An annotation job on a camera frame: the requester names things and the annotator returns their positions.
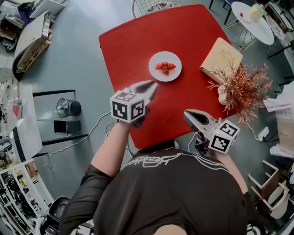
beige book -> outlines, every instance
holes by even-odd
[[[230,65],[237,69],[241,63],[243,55],[224,39],[218,38],[202,63],[200,70],[210,76],[218,84],[224,84],[220,76],[213,75],[213,70],[224,70],[228,75],[232,75]]]

sliced strawberry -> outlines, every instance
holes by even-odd
[[[157,69],[157,70],[161,70],[161,69],[162,69],[161,63],[158,63],[158,64],[155,66],[155,69]]]
[[[176,65],[170,63],[169,70],[172,70],[172,69],[174,69],[174,68],[176,68]]]
[[[166,62],[166,61],[164,61],[164,62],[161,63],[161,66],[162,66],[163,69],[168,68],[169,67],[169,63]]]
[[[166,69],[163,69],[162,72],[165,74],[165,75],[169,75],[170,71],[168,68]]]

table leg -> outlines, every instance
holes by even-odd
[[[273,57],[273,56],[276,56],[276,55],[280,54],[281,52],[283,52],[284,50],[288,49],[289,47],[292,47],[293,45],[294,45],[294,44],[293,44],[293,43],[291,43],[290,45],[288,45],[288,46],[284,47],[283,49],[281,49],[281,50],[278,50],[276,53],[274,53],[274,54],[272,54],[272,55],[268,56],[268,59],[269,59],[269,58],[271,58],[271,57]]]
[[[210,2],[210,5],[209,5],[209,8],[208,8],[208,9],[211,9],[212,3],[213,3],[213,0],[211,0],[211,2]]]
[[[239,35],[239,38],[238,38],[238,41],[237,41],[237,43],[236,43],[235,48],[237,48],[237,46],[238,46],[238,43],[239,43],[239,40],[240,40],[240,37],[241,37],[242,31],[243,31],[243,28],[244,28],[244,26],[242,25],[242,29],[241,29],[241,32],[240,32],[240,35]]]
[[[42,95],[53,95],[67,92],[75,92],[75,90],[52,90],[52,91],[43,91],[43,92],[35,92],[33,93],[33,97],[42,96]]]
[[[228,12],[228,14],[227,14],[227,16],[226,16],[225,25],[226,25],[226,22],[227,22],[228,19],[229,19],[229,16],[230,16],[230,14],[231,14],[231,11],[232,11],[232,7],[230,6],[229,12]]]
[[[32,158],[34,158],[34,157],[40,157],[40,156],[44,156],[44,155],[47,155],[47,154],[49,154],[49,153],[47,153],[47,152],[43,152],[43,153],[37,153],[35,156],[33,156]]]
[[[246,50],[247,50],[249,47],[251,47],[251,46],[254,44],[254,42],[256,42],[256,41],[257,41],[257,38],[255,38],[255,39],[253,39],[251,42],[247,43],[247,44],[250,44],[250,45],[249,45],[248,47],[246,47],[241,53],[243,53],[244,51],[246,51]]]
[[[242,43],[241,47],[244,47],[243,44],[244,44],[247,32],[248,32],[248,30],[246,29],[246,33],[245,33],[245,36],[244,36],[243,43]]]
[[[239,24],[239,23],[240,23],[239,20],[234,20],[233,22],[231,22],[231,23],[229,23],[228,25],[222,27],[221,29],[222,29],[222,30],[226,30],[226,29],[228,29],[228,28],[230,28],[230,27],[233,27],[234,25]]]
[[[69,140],[76,140],[76,139],[80,139],[83,137],[87,137],[89,136],[88,134],[79,134],[79,135],[74,135],[74,136],[68,136],[68,137],[63,137],[63,138],[59,138],[59,139],[54,139],[54,140],[45,140],[42,141],[42,145],[46,146],[46,145],[53,145],[56,143],[61,143],[61,142],[65,142],[65,141],[69,141]]]

red table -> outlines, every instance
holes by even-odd
[[[182,62],[179,77],[159,82],[148,105],[151,112],[131,137],[138,149],[191,132],[183,119],[185,109],[199,109],[215,118],[226,118],[209,77],[200,71],[218,37],[229,42],[219,24],[203,5],[181,6],[158,11],[119,25],[100,35],[100,47],[114,91],[133,83],[155,80],[149,70],[151,57],[160,51],[175,53]]]

white plate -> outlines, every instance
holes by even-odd
[[[170,70],[169,75],[165,75],[161,70],[156,70],[155,67],[160,62],[168,62],[173,63],[176,68]],[[175,80],[181,73],[182,70],[182,63],[174,53],[168,51],[162,51],[154,56],[152,56],[151,60],[149,61],[149,71],[151,75],[157,79],[158,81],[162,82],[169,82]]]
[[[246,21],[246,22],[250,22],[251,18],[248,12],[243,13],[243,17],[239,15],[239,18]]]

